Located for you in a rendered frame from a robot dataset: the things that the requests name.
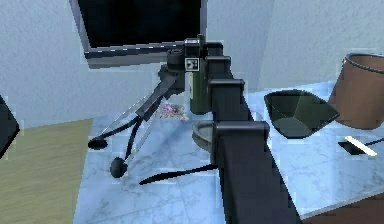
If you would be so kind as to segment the black flat square thing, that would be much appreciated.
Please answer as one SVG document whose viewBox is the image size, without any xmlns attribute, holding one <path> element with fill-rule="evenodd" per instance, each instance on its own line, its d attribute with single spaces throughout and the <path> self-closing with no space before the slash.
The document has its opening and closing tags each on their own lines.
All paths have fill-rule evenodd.
<svg viewBox="0 0 384 224">
<path fill-rule="evenodd" d="M 353 145 L 348 141 L 339 142 L 339 146 L 345 149 L 351 155 L 364 154 L 363 150 L 361 150 L 360 148 L 358 148 L 357 146 Z"/>
</svg>

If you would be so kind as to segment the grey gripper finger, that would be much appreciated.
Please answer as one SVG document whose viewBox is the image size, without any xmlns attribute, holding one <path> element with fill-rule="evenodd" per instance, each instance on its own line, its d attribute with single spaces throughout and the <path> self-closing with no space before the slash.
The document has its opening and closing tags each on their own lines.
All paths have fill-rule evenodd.
<svg viewBox="0 0 384 224">
<path fill-rule="evenodd" d="M 88 142 L 88 147 L 93 150 L 101 150 L 108 146 L 107 138 L 117 133 L 127 130 L 135 125 L 139 118 L 136 111 L 148 100 L 148 96 L 143 97 L 126 111 L 116 117 L 100 134 L 93 137 Z"/>
<path fill-rule="evenodd" d="M 154 114 L 148 121 L 139 118 L 136 122 L 130 121 L 132 130 L 127 142 L 124 157 L 116 157 L 110 166 L 111 176 L 121 178 L 128 172 L 128 165 L 134 159 L 141 147 L 147 140 L 154 124 L 157 121 L 157 114 Z"/>
</svg>

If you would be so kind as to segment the pale marble top table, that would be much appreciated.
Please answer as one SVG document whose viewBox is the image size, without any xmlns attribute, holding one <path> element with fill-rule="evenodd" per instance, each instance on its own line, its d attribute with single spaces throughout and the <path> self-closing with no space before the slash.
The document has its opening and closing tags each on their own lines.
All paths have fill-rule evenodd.
<svg viewBox="0 0 384 224">
<path fill-rule="evenodd" d="M 197 119 L 157 117 L 120 179 L 111 176 L 110 164 L 124 155 L 128 132 L 110 137 L 104 150 L 88 151 L 71 224 L 225 224 L 216 171 L 139 184 L 159 173 L 208 163 L 208 152 L 192 139 Z M 377 155 L 349 154 L 339 146 L 346 136 Z M 308 138 L 294 140 L 271 131 L 268 145 L 304 220 L 384 192 L 384 125 L 358 130 L 332 122 Z"/>
</svg>

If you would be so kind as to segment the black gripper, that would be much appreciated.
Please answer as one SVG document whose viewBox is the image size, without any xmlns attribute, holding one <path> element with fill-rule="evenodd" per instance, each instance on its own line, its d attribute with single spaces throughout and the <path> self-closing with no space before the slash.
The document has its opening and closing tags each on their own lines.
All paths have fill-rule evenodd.
<svg viewBox="0 0 384 224">
<path fill-rule="evenodd" d="M 163 98 L 169 99 L 185 90 L 185 65 L 182 49 L 172 49 L 167 52 L 167 63 L 160 67 L 158 76 L 160 83 L 152 94 L 136 111 L 143 120 L 148 121 L 159 107 Z"/>
</svg>

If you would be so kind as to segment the dark green wine bottle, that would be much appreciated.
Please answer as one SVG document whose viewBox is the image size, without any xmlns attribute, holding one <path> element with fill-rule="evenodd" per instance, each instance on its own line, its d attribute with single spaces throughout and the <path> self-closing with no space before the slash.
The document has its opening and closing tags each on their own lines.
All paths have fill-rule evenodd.
<svg viewBox="0 0 384 224">
<path fill-rule="evenodd" d="M 204 45 L 206 38 L 203 34 L 198 34 L 195 40 L 198 45 L 199 55 L 189 60 L 191 74 L 189 80 L 190 86 L 190 110 L 193 114 L 203 115 L 209 110 L 207 101 L 207 79 L 204 70 L 206 56 Z"/>
</svg>

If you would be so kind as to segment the black angular thing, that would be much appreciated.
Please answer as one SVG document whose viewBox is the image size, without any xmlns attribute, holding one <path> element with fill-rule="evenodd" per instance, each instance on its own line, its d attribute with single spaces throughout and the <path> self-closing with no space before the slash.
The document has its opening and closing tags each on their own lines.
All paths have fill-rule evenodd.
<svg viewBox="0 0 384 224">
<path fill-rule="evenodd" d="M 0 159 L 20 131 L 19 124 L 0 95 Z"/>
</svg>

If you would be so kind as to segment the dark green bowl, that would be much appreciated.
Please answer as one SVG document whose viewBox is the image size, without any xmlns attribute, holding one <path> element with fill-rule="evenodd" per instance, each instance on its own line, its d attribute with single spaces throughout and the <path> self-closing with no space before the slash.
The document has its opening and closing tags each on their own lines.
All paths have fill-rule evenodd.
<svg viewBox="0 0 384 224">
<path fill-rule="evenodd" d="M 265 95 L 264 102 L 273 127 L 287 139 L 307 138 L 340 116 L 327 101 L 305 90 L 275 91 Z"/>
</svg>

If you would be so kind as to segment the brown lampshade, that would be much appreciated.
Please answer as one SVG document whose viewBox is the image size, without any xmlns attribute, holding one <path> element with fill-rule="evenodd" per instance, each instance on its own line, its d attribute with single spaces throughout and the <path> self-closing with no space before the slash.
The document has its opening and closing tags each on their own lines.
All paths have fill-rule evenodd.
<svg viewBox="0 0 384 224">
<path fill-rule="evenodd" d="M 350 53 L 328 103 L 338 112 L 342 125 L 373 130 L 384 123 L 384 55 Z"/>
</svg>

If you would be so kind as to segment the small pink purple flower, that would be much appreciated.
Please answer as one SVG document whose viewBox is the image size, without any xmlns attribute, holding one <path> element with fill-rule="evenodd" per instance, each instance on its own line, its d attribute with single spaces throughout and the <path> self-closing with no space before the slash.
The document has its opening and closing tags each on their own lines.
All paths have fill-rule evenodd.
<svg viewBox="0 0 384 224">
<path fill-rule="evenodd" d="M 161 108 L 161 118 L 175 118 L 182 121 L 187 121 L 188 116 L 185 112 L 184 106 L 179 104 L 166 103 Z"/>
</svg>

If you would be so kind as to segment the grey round plate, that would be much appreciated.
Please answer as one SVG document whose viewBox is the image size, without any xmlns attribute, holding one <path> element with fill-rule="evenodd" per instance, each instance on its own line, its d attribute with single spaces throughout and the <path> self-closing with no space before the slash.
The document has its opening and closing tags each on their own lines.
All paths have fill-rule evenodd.
<svg viewBox="0 0 384 224">
<path fill-rule="evenodd" d="M 192 125 L 192 139 L 201 149 L 211 154 L 213 152 L 213 122 L 208 120 L 194 122 Z"/>
</svg>

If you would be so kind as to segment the black thin knife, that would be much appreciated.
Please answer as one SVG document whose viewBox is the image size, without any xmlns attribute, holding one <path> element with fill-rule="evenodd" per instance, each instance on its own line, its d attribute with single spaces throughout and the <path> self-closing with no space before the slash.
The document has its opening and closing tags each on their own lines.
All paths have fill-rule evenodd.
<svg viewBox="0 0 384 224">
<path fill-rule="evenodd" d="M 159 174 L 153 175 L 151 177 L 148 177 L 148 178 L 140 181 L 139 184 L 140 185 L 145 185 L 145 184 L 149 184 L 149 183 L 153 183 L 153 182 L 157 182 L 157 181 L 162 181 L 162 180 L 166 180 L 166 179 L 171 179 L 171 178 L 175 178 L 175 177 L 179 177 L 179 176 L 183 176 L 183 175 L 188 175 L 188 174 L 193 174 L 193 173 L 197 173 L 197 172 L 205 172 L 205 171 L 209 171 L 209 170 L 214 170 L 214 169 L 217 169 L 217 168 L 218 168 L 218 166 L 215 165 L 215 164 L 208 164 L 208 165 L 205 165 L 205 166 L 202 166 L 202 167 L 188 169 L 188 170 L 183 170 L 183 171 L 159 173 Z"/>
</svg>

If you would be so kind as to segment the black television set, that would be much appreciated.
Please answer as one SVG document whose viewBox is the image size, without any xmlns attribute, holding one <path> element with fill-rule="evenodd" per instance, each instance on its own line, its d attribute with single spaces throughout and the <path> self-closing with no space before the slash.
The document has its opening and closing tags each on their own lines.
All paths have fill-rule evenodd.
<svg viewBox="0 0 384 224">
<path fill-rule="evenodd" d="M 68 0 L 91 69 L 160 63 L 207 29 L 208 0 Z"/>
</svg>

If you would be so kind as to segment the cream flat stick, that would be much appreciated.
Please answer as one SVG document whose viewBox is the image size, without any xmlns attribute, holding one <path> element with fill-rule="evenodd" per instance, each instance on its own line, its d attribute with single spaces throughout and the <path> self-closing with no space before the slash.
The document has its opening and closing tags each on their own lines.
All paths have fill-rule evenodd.
<svg viewBox="0 0 384 224">
<path fill-rule="evenodd" d="M 376 156 L 377 155 L 377 153 L 374 150 L 372 150 L 368 146 L 364 145 L 363 143 L 361 143 L 359 140 L 353 138 L 352 136 L 346 136 L 345 140 L 369 156 Z"/>
</svg>

